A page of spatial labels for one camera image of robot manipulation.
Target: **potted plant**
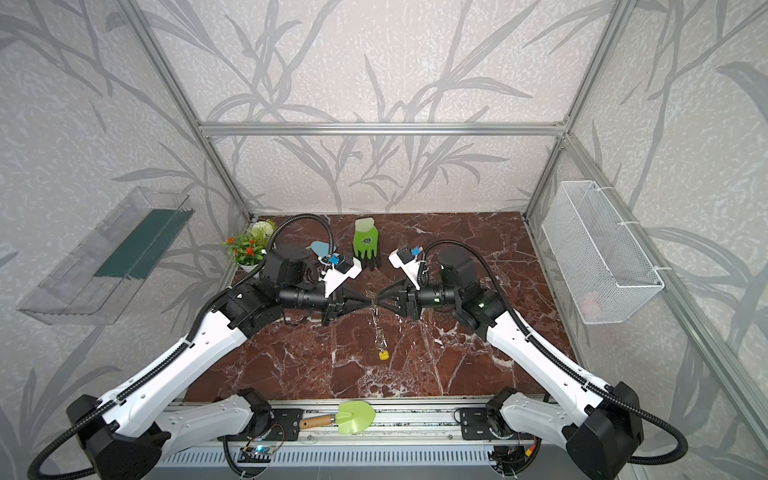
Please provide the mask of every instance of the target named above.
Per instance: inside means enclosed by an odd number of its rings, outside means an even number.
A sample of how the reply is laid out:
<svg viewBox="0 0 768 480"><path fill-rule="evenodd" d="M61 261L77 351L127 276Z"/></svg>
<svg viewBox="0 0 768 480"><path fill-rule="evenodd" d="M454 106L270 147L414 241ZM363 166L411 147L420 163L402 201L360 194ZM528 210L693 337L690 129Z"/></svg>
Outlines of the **potted plant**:
<svg viewBox="0 0 768 480"><path fill-rule="evenodd" d="M240 268L250 272L263 258L262 252L270 241L276 228L272 220L261 220L248 227L235 237L227 238L222 243L227 248L227 255Z"/></svg>

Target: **red marble tabletop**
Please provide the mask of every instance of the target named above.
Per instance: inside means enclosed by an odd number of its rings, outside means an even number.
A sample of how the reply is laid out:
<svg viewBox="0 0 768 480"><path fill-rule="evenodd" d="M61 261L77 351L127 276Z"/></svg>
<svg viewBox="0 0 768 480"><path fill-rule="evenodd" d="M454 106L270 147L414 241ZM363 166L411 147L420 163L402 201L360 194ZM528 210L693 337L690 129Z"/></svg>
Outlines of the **red marble tabletop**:
<svg viewBox="0 0 768 480"><path fill-rule="evenodd" d="M547 340L573 358L549 288L518 213L381 214L382 267L364 270L345 286L373 294L402 278L386 255L398 247L425 246L438 238L461 240L491 264L515 308ZM285 217L275 217L280 224ZM356 215L328 216L337 250L352 253ZM326 241L317 222L301 220L280 234L280 244ZM477 266L478 277L484 277ZM379 359L372 310L319 324L286 312L286 321L262 329L227 354L187 390L188 402L211 402L253 387L266 399L327 399L377 396L494 395L505 386L525 393L542 388L508 356L457 324L450 313L425 309L420 322L381 309L379 325L389 359Z"/></svg>

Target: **white wire mesh basket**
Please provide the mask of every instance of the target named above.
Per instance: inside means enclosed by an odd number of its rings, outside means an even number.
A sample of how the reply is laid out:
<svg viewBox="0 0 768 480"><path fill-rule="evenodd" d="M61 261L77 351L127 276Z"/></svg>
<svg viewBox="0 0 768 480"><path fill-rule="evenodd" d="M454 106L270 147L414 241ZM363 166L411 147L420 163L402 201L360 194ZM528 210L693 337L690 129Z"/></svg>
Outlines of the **white wire mesh basket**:
<svg viewBox="0 0 768 480"><path fill-rule="evenodd" d="M541 227L586 324L623 322L664 288L627 224L591 180L561 182Z"/></svg>

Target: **leaf pattern wallpaper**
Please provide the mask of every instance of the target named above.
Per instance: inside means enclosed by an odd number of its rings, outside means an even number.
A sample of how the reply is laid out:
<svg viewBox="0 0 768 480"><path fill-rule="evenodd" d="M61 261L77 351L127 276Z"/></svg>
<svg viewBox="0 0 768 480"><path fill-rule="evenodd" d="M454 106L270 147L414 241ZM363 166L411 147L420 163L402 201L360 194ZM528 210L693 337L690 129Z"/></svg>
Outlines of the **leaf pattern wallpaper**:
<svg viewBox="0 0 768 480"><path fill-rule="evenodd" d="M26 478L69 427L64 408L137 372L187 328L244 228L145 53L111 28L116 5L0 5L0 471ZM16 306L136 186L190 195L195 212L111 326L48 326ZM76 442L47 472L88 466Z"/></svg>
<svg viewBox="0 0 768 480"><path fill-rule="evenodd" d="M140 4L204 121L489 122L561 121L614 1ZM256 212L456 212L521 210L554 139L214 142Z"/></svg>
<svg viewBox="0 0 768 480"><path fill-rule="evenodd" d="M638 4L575 129L763 392L766 13L768 2ZM643 475L768 478L768 460L663 299L613 326L578 318L540 226L558 182L581 179L564 156L531 223L581 357L609 381L642 386L645 405L688 436L682 462ZM647 432L642 449L664 445Z"/></svg>

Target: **green glove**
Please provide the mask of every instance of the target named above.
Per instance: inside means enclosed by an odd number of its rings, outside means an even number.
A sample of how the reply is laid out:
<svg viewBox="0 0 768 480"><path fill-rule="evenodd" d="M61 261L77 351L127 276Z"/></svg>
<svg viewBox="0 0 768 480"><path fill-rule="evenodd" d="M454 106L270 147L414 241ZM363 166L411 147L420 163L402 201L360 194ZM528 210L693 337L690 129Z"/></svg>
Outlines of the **green glove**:
<svg viewBox="0 0 768 480"><path fill-rule="evenodd" d="M379 257L379 231L373 226L371 217L355 220L355 238L353 240L355 258L360 260L362 268L375 269L382 266Z"/></svg>

